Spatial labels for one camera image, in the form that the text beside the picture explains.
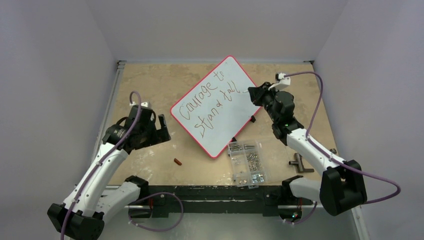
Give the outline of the brown marker cap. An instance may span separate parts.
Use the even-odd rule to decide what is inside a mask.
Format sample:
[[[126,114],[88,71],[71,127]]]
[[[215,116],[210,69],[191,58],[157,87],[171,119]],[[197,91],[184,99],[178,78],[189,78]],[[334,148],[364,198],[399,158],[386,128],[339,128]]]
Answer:
[[[179,166],[181,166],[182,165],[182,162],[181,161],[179,161],[177,158],[174,158],[174,160],[173,160],[177,165],[179,165]]]

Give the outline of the pink framed whiteboard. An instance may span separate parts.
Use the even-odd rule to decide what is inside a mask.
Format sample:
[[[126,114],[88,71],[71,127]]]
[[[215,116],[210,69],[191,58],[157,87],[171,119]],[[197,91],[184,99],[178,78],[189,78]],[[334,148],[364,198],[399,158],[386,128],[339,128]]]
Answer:
[[[255,83],[229,55],[179,99],[170,113],[215,159],[259,110],[250,95],[243,93],[248,87]]]

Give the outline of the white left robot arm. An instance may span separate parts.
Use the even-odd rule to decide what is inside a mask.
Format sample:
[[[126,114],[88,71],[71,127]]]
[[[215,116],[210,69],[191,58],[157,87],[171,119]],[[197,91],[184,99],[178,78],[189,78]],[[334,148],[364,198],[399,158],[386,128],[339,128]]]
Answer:
[[[102,193],[132,151],[170,140],[165,116],[146,106],[134,105],[128,116],[111,125],[81,181],[62,203],[53,203],[47,211],[61,238],[97,240],[106,223],[124,206],[146,203],[151,194],[149,183],[135,175],[113,193]]]

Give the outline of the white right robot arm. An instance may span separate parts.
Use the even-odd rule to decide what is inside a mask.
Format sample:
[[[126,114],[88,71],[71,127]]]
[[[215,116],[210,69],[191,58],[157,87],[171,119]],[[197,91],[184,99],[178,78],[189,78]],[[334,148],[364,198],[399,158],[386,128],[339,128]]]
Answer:
[[[368,196],[361,165],[333,154],[307,133],[294,116],[294,96],[277,91],[269,82],[248,87],[251,102],[263,107],[272,121],[276,139],[305,158],[321,176],[320,181],[293,177],[285,183],[280,196],[288,204],[299,198],[320,203],[332,216],[337,216],[367,202]]]

